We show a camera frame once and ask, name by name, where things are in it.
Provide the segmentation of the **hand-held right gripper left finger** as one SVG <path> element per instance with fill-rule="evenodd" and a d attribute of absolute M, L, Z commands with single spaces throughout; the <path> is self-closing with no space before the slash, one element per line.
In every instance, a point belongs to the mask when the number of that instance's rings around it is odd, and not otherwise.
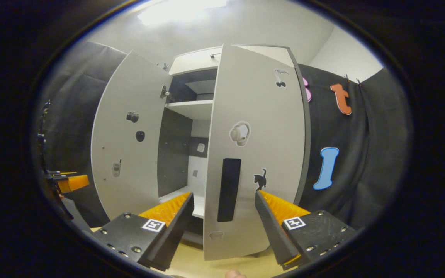
<path fill-rule="evenodd" d="M 193 210 L 193 193 L 186 192 L 141 214 L 124 212 L 93 232 L 93 237 L 127 261 L 166 271 Z"/>

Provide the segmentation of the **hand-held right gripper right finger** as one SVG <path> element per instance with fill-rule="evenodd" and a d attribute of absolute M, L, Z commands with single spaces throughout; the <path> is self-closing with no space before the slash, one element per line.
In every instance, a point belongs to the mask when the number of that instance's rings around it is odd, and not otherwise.
<path fill-rule="evenodd" d="M 255 192 L 255 208 L 284 270 L 317 261 L 357 235 L 356 229 L 325 210 L 309 212 L 263 190 Z"/>

